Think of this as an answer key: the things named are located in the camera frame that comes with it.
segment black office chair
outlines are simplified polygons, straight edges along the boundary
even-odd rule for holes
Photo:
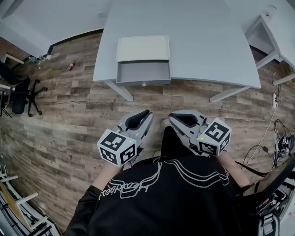
[[[28,103],[26,99],[29,100],[28,107],[28,116],[32,117],[30,113],[31,105],[36,108],[39,115],[42,115],[42,112],[38,109],[38,106],[35,102],[35,97],[37,94],[43,91],[47,91],[46,87],[41,88],[39,91],[35,92],[36,83],[40,83],[39,80],[34,81],[33,88],[28,90],[30,85],[30,78],[28,76],[19,76],[14,74],[4,63],[0,62],[0,76],[2,76],[10,85],[15,85],[14,92],[11,95],[12,100],[12,112],[14,114],[22,114],[24,112],[24,106]]]

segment white cable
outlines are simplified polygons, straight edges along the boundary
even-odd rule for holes
[[[277,110],[277,107],[276,107],[276,109],[274,110],[274,112],[273,112],[273,114],[272,114],[271,120],[269,121],[268,127],[266,128],[266,130],[265,130],[265,133],[264,133],[264,135],[263,135],[262,139],[260,140],[260,142],[259,142],[259,144],[258,144],[257,148],[256,148],[256,149],[255,149],[255,151],[253,152],[252,156],[250,157],[250,159],[249,159],[249,161],[247,162],[247,164],[246,164],[246,165],[248,165],[248,164],[249,164],[250,160],[253,158],[253,156],[254,156],[255,152],[257,151],[257,149],[259,148],[260,144],[262,143],[262,140],[264,139],[264,137],[265,137],[265,135],[266,135],[266,132],[267,132],[267,130],[268,130],[268,128],[269,128],[269,126],[271,125],[271,121],[272,121],[272,118],[273,118],[273,116],[274,116],[274,114],[275,114],[276,110]]]

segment black t-shirt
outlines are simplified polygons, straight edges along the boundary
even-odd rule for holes
[[[65,235],[243,235],[236,183],[217,160],[154,161],[119,173],[102,192],[90,186]]]

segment shoe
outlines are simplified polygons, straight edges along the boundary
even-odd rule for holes
[[[161,155],[161,151],[156,151],[154,154],[153,154],[153,157],[158,157]]]
[[[164,131],[165,128],[168,127],[168,126],[173,127],[168,119],[163,120],[163,121],[162,121],[162,128],[163,128],[163,131]]]

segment wooden floor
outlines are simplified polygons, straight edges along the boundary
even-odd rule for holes
[[[234,159],[242,161],[249,148],[259,143],[273,113],[275,87],[268,65],[259,69],[261,89],[249,89],[214,104],[209,103],[209,98],[229,88],[228,85],[173,80],[164,86],[129,87],[134,102],[127,102],[103,83],[92,82],[100,37],[96,34],[64,43],[53,49],[49,61],[20,66],[20,74],[39,79],[38,87],[48,87],[37,99],[43,115],[33,109],[32,118],[24,113],[12,114],[12,119],[3,115],[0,119],[1,163],[7,164],[10,174],[19,176],[12,184],[23,195],[37,191],[39,196],[31,202],[62,231],[77,201],[104,165],[96,146],[98,139],[124,114],[146,108],[154,112],[141,158],[152,157],[154,151],[160,150],[162,119],[176,110],[196,109],[206,116],[219,117],[233,128],[228,150]],[[255,52],[254,55],[256,59],[262,58]],[[73,60],[77,61],[76,66],[68,71]],[[276,72],[276,79],[284,76],[280,64],[273,63],[270,70]],[[295,131],[292,86],[282,85],[274,119],[280,118]],[[274,150],[272,134],[273,124],[262,142],[270,154]],[[271,164],[269,155],[259,148],[249,166],[269,171]],[[245,172],[251,181],[257,180]]]

